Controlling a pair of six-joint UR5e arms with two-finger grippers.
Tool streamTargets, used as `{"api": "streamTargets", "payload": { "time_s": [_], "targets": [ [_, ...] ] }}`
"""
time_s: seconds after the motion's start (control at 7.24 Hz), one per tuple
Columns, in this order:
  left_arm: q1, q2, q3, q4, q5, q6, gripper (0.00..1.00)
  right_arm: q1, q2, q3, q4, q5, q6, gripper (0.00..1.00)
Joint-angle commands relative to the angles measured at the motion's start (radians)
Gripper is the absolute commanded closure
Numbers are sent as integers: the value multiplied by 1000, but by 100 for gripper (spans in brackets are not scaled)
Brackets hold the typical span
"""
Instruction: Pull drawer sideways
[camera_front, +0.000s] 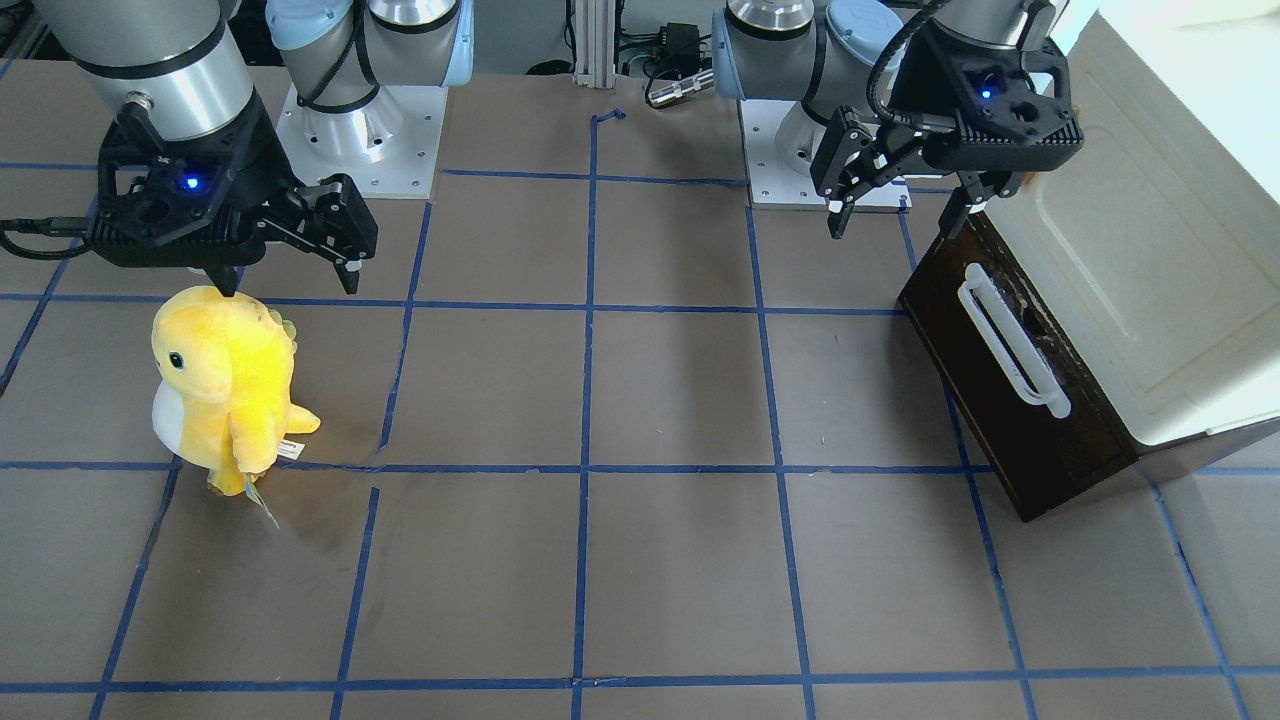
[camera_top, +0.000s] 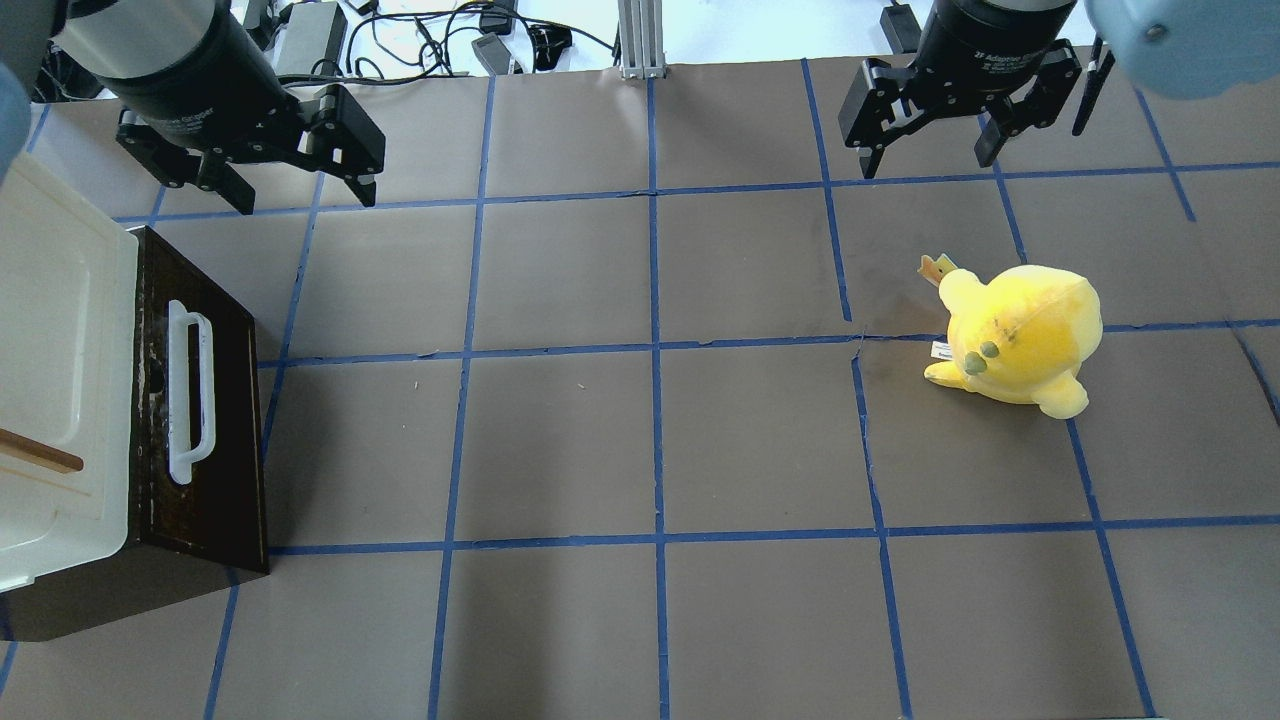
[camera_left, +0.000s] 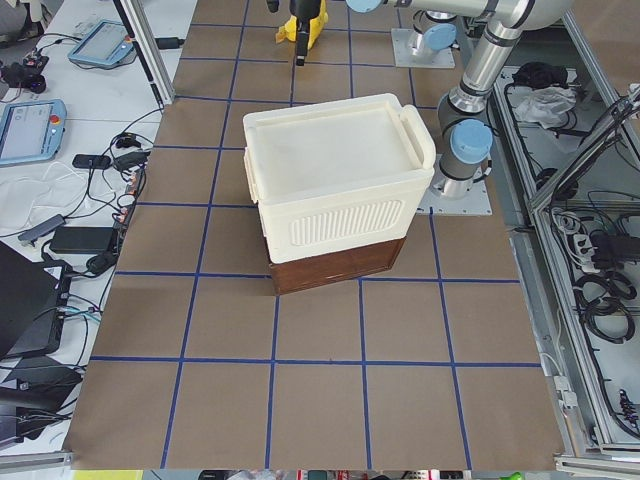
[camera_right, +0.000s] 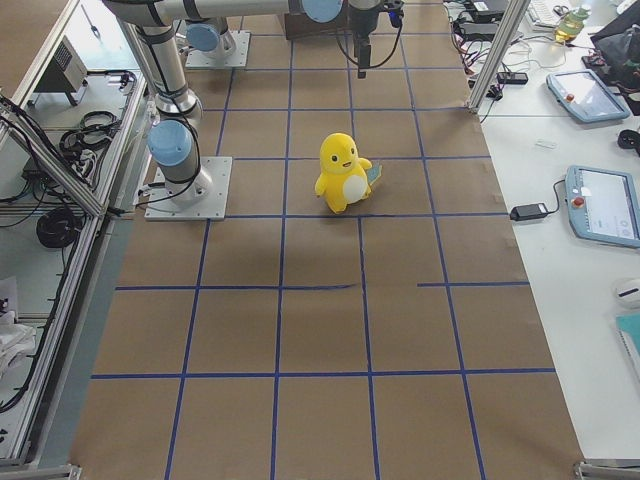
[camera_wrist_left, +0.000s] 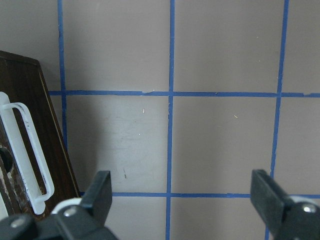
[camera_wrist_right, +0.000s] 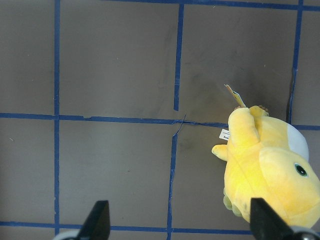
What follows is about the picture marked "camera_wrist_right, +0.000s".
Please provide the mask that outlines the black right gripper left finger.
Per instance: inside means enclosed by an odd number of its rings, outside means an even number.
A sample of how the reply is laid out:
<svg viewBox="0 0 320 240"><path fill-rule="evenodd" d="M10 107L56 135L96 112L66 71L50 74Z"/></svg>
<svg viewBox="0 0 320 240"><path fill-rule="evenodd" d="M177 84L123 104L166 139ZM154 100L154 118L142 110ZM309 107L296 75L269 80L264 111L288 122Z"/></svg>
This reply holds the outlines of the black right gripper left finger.
<svg viewBox="0 0 320 240"><path fill-rule="evenodd" d="M111 232L108 200L97 201L79 233L78 240L108 240Z"/></svg>

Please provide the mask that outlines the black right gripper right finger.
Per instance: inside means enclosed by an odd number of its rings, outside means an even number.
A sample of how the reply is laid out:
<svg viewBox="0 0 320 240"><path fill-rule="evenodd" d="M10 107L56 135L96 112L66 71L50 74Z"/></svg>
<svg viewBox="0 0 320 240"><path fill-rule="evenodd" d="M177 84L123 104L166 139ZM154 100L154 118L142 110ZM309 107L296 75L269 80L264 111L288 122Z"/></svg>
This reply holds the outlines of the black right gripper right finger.
<svg viewBox="0 0 320 240"><path fill-rule="evenodd" d="M256 240L292 240L294 235L263 198L250 201L250 230Z"/></svg>

